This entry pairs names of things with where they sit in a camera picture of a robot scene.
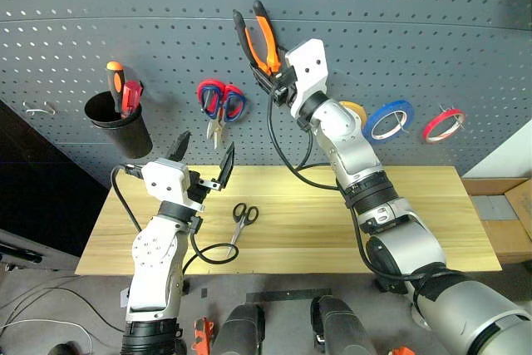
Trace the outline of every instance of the black cup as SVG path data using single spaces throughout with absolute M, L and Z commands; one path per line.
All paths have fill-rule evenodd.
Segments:
M 142 107 L 122 119 L 115 112 L 115 102 L 109 91 L 93 96 L 85 104 L 85 114 L 92 123 L 102 129 L 128 158 L 141 158 L 147 155 L 153 144 L 142 119 Z

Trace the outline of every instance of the blue tape roll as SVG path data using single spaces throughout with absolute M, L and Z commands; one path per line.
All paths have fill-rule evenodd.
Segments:
M 366 125 L 364 126 L 364 129 L 362 129 L 362 134 L 366 138 L 367 141 L 369 141 L 372 145 L 380 144 L 380 143 L 386 143 L 387 141 L 390 141 L 397 135 L 400 135 L 402 133 L 401 127 L 399 124 L 397 124 L 396 128 L 394 128 L 392 131 L 397 129 L 396 132 L 394 132 L 392 135 L 384 138 L 378 138 L 375 137 L 372 132 L 375 126 L 386 116 L 389 116 L 393 112 L 402 111 L 405 113 L 405 116 L 399 116 L 399 118 L 402 121 L 402 118 L 406 118 L 405 121 L 402 123 L 402 127 L 404 129 L 408 128 L 412 121 L 414 121 L 414 107 L 412 104 L 410 104 L 406 100 L 397 100 L 393 101 L 391 103 L 388 103 L 384 105 L 382 108 L 378 109 L 375 113 L 371 114 L 369 119 L 367 120 Z

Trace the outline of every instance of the floor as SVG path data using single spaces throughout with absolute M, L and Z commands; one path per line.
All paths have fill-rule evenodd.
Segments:
M 473 275 L 532 311 L 532 274 L 523 265 L 506 265 L 500 273 Z M 128 286 L 131 278 L 62 279 L 61 276 L 71 276 L 71 273 L 24 269 L 7 272 L 4 276 L 0 274 L 0 307 L 37 284 L 43 284 L 40 288 L 61 284 L 86 297 L 109 323 L 123 327 L 125 310 L 120 308 L 120 291 Z M 379 293 L 369 274 L 209 275 L 190 277 L 189 281 L 190 293 L 182 298 L 180 311 L 181 327 L 185 329 L 189 348 L 196 318 L 207 316 L 221 323 L 234 306 L 245 301 L 247 293 L 283 290 L 297 294 L 294 290 L 330 288 L 332 294 L 346 301 L 362 320 L 379 354 L 406 345 L 418 355 L 448 355 L 432 333 L 414 324 L 407 301 L 402 296 Z M 0 308 L 0 323 L 4 323 L 17 302 Z M 267 319 L 264 355 L 317 353 L 313 348 L 309 304 L 310 299 L 264 303 Z M 21 318 L 79 323 L 94 335 L 93 353 L 111 355 L 120 351 L 121 334 L 108 328 L 81 300 L 68 292 L 49 292 L 28 307 L 18 317 Z M 83 353 L 88 353 L 88 341 L 81 330 L 53 323 L 11 326 L 0 337 L 0 347 L 5 355 L 47 355 L 55 344 L 68 341 L 76 342 Z

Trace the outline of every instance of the red-handled scissors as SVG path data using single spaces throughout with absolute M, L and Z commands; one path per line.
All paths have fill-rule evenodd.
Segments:
M 207 125 L 207 139 L 214 137 L 214 148 L 221 143 L 226 122 L 236 121 L 242 116 L 246 98 L 234 85 L 225 85 L 215 79 L 205 79 L 198 85 L 198 101 L 201 110 L 210 118 Z

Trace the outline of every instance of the gray pegboard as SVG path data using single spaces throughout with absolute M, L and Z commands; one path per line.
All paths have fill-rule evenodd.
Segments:
M 455 165 L 465 173 L 530 118 L 530 0 L 263 1 L 285 47 L 324 40 L 331 95 L 361 103 L 368 113 L 400 98 L 414 105 L 410 133 L 376 146 L 386 164 Z M 186 160 L 219 163 L 224 151 L 204 141 L 207 119 L 195 99 L 197 83 L 216 77 L 249 98 L 247 114 L 224 135 L 226 145 L 236 143 L 236 162 L 279 165 L 264 124 L 267 98 L 254 85 L 231 20 L 235 7 L 250 17 L 252 2 L 2 0 L 9 14 L 0 22 L 0 96 L 108 185 L 109 170 L 125 159 L 83 113 L 85 102 L 106 89 L 106 61 L 122 61 L 146 84 L 143 107 L 154 150 L 139 162 L 163 155 L 189 129 Z M 256 27 L 252 20 L 248 25 Z M 251 33 L 259 38 L 257 30 Z M 50 101 L 58 113 L 28 116 L 23 101 Z M 422 127 L 439 105 L 464 110 L 465 130 L 425 145 Z M 274 124 L 281 146 L 298 162 L 306 135 L 286 111 L 274 112 Z M 325 161 L 319 149 L 312 161 Z

